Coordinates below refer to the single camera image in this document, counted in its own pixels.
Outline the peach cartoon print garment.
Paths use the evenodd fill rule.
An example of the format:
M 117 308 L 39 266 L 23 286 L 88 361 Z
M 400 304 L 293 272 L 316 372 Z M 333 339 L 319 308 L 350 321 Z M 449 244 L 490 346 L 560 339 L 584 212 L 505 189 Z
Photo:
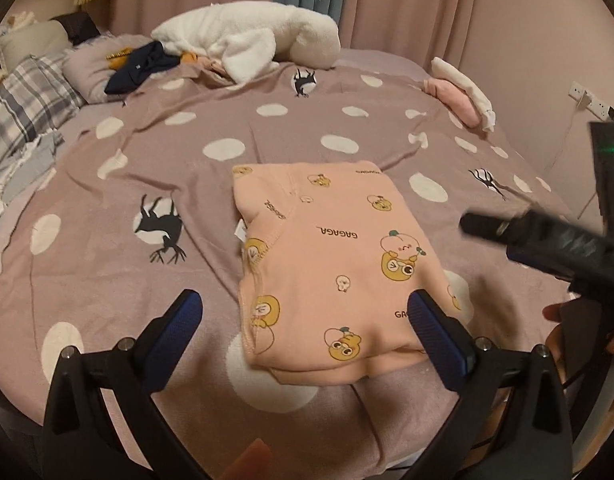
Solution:
M 346 385 L 424 350 L 407 315 L 423 289 L 458 295 L 396 185 L 372 162 L 234 167 L 245 225 L 239 285 L 247 362 L 286 385 Z

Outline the orange yellow plush toy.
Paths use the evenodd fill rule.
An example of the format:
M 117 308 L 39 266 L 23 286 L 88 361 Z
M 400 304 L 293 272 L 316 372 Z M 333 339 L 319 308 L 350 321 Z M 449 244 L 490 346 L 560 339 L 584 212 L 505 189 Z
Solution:
M 110 70 L 120 70 L 128 61 L 129 55 L 132 54 L 132 48 L 124 48 L 115 53 L 111 53 L 106 57 Z M 180 57 L 181 63 L 194 63 L 199 57 L 193 52 L 185 52 Z

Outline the mauve pillow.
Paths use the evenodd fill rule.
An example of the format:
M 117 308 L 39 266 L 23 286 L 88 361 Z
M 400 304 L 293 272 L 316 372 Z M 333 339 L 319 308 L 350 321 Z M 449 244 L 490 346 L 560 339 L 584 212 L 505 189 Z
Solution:
M 63 75 L 89 105 L 121 101 L 124 99 L 122 94 L 108 96 L 104 92 L 110 78 L 115 74 L 114 70 L 109 68 L 108 56 L 124 48 L 143 47 L 150 41 L 150 38 L 141 35 L 101 35 L 80 44 L 66 55 Z

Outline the folded pink white clothes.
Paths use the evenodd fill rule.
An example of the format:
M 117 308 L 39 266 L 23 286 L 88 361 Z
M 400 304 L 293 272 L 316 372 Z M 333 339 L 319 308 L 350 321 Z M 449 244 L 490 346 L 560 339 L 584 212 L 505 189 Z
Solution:
M 467 128 L 493 132 L 497 115 L 490 99 L 478 85 L 455 66 L 435 56 L 431 76 L 423 81 L 423 91 L 449 107 Z

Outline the grey plaid pillow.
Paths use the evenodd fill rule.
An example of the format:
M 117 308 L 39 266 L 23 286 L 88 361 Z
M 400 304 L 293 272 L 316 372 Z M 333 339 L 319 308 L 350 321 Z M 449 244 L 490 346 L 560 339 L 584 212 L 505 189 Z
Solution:
M 85 104 L 63 74 L 68 50 L 30 55 L 0 83 L 0 163 Z

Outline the white fluffy blanket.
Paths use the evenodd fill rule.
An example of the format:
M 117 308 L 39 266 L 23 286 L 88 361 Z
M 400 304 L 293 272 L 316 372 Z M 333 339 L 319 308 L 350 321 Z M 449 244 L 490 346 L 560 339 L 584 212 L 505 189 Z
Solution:
M 171 55 L 195 53 L 245 84 L 289 61 L 327 70 L 341 53 L 339 26 L 327 14 L 269 1 L 216 3 L 169 18 L 151 32 Z

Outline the navy blue garment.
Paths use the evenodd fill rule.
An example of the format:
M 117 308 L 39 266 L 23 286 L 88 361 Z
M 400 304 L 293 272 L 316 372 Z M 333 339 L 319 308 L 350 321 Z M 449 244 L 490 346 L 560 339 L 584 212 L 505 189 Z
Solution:
M 128 55 L 125 64 L 109 79 L 104 93 L 107 96 L 126 96 L 152 75 L 171 70 L 179 64 L 179 55 L 167 53 L 159 41 L 152 41 Z

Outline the white wall power strip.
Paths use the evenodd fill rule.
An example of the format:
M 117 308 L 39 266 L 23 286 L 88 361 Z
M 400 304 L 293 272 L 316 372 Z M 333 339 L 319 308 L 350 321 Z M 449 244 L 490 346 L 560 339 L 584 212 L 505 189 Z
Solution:
M 582 84 L 573 81 L 568 95 L 576 101 L 578 110 L 587 110 L 601 122 L 614 123 L 614 107 L 600 100 Z

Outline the grey white folded garment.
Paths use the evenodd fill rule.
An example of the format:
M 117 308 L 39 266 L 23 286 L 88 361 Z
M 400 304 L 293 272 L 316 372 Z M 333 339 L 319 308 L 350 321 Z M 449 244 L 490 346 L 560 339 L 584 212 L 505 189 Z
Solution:
M 60 131 L 49 131 L 0 164 L 0 217 L 16 196 L 54 166 L 63 142 Z

